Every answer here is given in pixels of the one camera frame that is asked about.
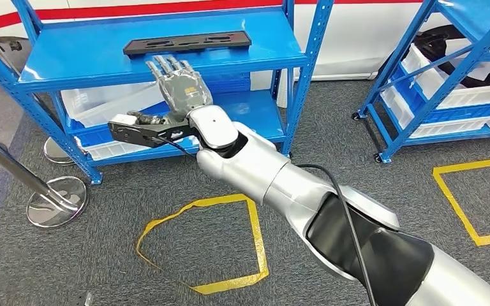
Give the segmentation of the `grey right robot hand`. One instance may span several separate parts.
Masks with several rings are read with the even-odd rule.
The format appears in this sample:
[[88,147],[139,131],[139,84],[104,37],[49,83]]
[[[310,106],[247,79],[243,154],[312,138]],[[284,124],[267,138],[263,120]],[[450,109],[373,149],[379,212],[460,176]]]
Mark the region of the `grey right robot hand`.
[[212,94],[204,79],[188,61],[178,61],[172,55],[166,58],[154,55],[145,63],[154,75],[170,111],[163,116],[128,111],[128,115],[137,118],[138,124],[179,123],[192,110],[213,104]]

